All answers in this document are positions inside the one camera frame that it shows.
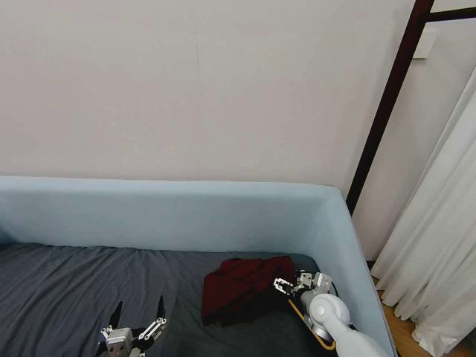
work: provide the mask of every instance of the white curtain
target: white curtain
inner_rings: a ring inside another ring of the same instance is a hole
[[[433,356],[476,327],[476,69],[372,274]]]

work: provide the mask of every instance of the bed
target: bed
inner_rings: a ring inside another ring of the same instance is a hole
[[[160,294],[170,326],[148,356],[316,356],[289,311],[202,326],[203,277],[230,257],[276,255],[263,252],[317,263],[353,324],[396,356],[334,187],[3,176],[0,243],[2,356],[91,356],[119,300],[121,324],[141,327]]]

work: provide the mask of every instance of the wooden floor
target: wooden floor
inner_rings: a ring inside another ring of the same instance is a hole
[[[397,350],[402,357],[431,357],[418,343],[412,339],[411,332],[414,330],[414,323],[411,321],[402,321],[395,317],[394,308],[383,305],[385,317],[390,325],[393,340]],[[463,346],[457,346],[447,356],[449,357],[471,357],[471,353]]]

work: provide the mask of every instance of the white wall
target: white wall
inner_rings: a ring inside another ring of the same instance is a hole
[[[1,1],[0,173],[344,187],[411,3]]]
[[[469,6],[476,0],[436,0],[434,10]],[[476,66],[476,19],[427,27],[437,41],[430,58],[412,62],[353,215],[368,259],[389,237]]]

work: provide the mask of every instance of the wall switch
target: wall switch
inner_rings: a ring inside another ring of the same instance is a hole
[[[414,54],[414,58],[424,59],[430,56],[431,49],[437,39],[436,28],[425,28],[419,39],[418,46]]]

